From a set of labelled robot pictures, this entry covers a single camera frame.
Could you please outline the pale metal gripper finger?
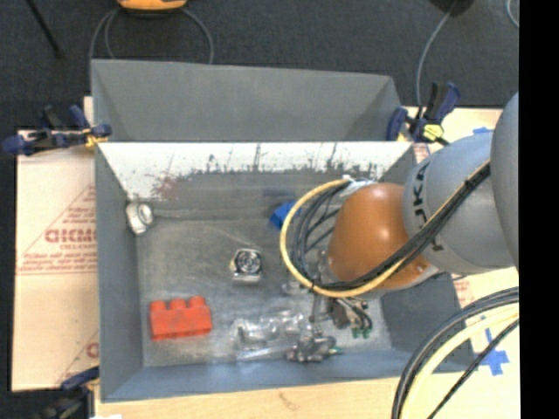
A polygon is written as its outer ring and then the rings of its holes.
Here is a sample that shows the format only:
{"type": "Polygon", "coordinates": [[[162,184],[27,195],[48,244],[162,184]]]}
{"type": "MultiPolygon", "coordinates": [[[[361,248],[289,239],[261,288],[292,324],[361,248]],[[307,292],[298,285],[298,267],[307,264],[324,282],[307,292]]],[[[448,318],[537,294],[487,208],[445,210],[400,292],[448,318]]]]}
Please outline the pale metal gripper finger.
{"type": "Polygon", "coordinates": [[[306,353],[298,348],[264,348],[260,350],[240,351],[236,354],[239,361],[259,361],[284,359],[295,362],[321,362],[327,357],[325,353],[306,353]]]}
{"type": "Polygon", "coordinates": [[[336,338],[332,336],[302,337],[298,342],[300,351],[330,351],[336,346],[336,338]]]}

